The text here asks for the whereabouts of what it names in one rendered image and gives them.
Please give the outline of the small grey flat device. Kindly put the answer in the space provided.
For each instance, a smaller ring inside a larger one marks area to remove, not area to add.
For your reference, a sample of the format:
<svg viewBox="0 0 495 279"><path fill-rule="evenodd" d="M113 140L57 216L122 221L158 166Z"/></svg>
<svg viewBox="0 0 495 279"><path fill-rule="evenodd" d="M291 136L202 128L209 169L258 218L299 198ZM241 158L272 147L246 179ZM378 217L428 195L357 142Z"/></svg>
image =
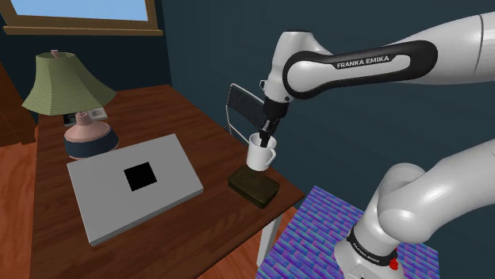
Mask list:
<svg viewBox="0 0 495 279"><path fill-rule="evenodd" d="M91 120L106 120L108 115L103 108L92 109L87 111ZM65 127L71 127L76 124L76 113L68 113L63 115L63 123Z"/></svg>

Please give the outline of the brown wooden desk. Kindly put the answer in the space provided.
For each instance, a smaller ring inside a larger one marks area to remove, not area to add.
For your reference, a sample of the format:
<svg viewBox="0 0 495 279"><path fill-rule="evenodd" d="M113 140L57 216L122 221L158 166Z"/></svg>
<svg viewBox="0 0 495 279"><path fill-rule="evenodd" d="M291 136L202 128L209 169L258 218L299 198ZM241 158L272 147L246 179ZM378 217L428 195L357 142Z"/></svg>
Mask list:
<svg viewBox="0 0 495 279"><path fill-rule="evenodd" d="M117 237L87 240L60 117L38 125L30 279L195 279L303 198L275 170L274 200L256 207L228 186L247 149L168 85L122 90L106 106L121 146L175 134L204 191Z"/></svg>

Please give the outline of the white mug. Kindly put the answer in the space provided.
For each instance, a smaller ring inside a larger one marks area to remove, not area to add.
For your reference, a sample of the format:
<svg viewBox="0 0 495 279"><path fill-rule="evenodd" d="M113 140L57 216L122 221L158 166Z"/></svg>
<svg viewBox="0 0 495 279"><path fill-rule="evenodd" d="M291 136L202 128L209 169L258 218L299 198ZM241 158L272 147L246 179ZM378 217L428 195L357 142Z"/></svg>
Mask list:
<svg viewBox="0 0 495 279"><path fill-rule="evenodd" d="M276 158L277 140L271 136L267 146L261 146L262 139L259 133L253 133L249 137L249 146L247 150L247 166L255 171L265 171Z"/></svg>

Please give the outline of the closed grey laptop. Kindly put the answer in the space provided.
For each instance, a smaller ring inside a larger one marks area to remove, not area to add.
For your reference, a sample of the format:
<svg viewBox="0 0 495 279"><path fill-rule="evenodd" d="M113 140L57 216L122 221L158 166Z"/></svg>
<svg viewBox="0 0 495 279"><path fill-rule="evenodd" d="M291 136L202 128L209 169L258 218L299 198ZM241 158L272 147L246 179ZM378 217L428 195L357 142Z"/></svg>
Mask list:
<svg viewBox="0 0 495 279"><path fill-rule="evenodd" d="M70 162L67 169L93 247L203 192L175 134Z"/></svg>

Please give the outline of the purple patterned robot stand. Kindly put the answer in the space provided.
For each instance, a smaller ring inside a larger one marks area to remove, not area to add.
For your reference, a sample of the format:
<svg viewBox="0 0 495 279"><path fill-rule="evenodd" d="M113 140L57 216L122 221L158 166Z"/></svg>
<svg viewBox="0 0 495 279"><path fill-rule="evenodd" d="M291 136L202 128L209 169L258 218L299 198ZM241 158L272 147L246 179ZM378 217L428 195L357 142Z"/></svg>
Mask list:
<svg viewBox="0 0 495 279"><path fill-rule="evenodd" d="M286 226L255 279L440 279L439 256L404 244L378 222L378 194L366 211L315 186Z"/></svg>

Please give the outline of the green shade table lamp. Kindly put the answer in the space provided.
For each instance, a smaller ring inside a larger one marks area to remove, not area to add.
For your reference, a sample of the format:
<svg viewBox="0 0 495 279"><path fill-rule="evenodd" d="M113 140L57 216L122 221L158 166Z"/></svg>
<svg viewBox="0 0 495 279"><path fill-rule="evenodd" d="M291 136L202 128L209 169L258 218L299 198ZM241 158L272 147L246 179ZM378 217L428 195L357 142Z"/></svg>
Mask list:
<svg viewBox="0 0 495 279"><path fill-rule="evenodd" d="M109 124L92 120L88 114L116 95L75 54L52 50L36 56L35 81L22 106L45 116L74 113L76 124L66 130L63 142L69 157L84 159L118 147L118 136Z"/></svg>

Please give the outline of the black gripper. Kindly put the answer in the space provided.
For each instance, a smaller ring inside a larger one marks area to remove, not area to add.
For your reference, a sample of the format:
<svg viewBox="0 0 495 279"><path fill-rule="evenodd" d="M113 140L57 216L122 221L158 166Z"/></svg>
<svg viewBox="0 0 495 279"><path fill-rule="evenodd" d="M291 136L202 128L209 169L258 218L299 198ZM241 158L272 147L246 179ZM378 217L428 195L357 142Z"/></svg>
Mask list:
<svg viewBox="0 0 495 279"><path fill-rule="evenodd" d="M265 97L263 103L263 114L266 122L259 130L261 147L267 147L270 138L278 127L279 121L286 116L289 105L289 103L281 103L273 101L269 97Z"/></svg>

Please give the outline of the dark brown flat box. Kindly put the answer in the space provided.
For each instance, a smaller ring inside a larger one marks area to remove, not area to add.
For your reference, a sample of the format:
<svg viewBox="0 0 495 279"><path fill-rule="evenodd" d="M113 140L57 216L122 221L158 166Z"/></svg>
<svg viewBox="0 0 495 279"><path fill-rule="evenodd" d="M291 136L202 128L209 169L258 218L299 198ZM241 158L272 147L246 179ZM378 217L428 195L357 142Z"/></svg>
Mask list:
<svg viewBox="0 0 495 279"><path fill-rule="evenodd" d="M247 165L239 167L228 177L228 186L258 208L267 207L280 188L278 182Z"/></svg>

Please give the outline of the wooden framed window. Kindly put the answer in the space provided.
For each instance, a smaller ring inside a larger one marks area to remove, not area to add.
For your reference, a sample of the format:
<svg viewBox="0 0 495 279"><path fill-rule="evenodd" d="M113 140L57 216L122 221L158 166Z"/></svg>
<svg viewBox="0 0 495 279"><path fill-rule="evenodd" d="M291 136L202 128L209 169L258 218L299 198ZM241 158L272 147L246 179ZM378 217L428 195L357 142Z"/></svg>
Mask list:
<svg viewBox="0 0 495 279"><path fill-rule="evenodd" d="M64 36L162 36L155 12L155 0L144 0L146 21L84 17L20 15L12 0L0 0L0 14L7 35Z"/></svg>

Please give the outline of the brown wooden furniture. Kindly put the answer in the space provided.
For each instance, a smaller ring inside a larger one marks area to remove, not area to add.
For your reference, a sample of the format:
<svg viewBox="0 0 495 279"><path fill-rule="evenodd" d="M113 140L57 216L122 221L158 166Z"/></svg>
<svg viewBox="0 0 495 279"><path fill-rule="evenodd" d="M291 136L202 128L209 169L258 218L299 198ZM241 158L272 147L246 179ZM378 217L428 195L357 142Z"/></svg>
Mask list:
<svg viewBox="0 0 495 279"><path fill-rule="evenodd" d="M35 143L36 123L0 63L0 147Z"/></svg>

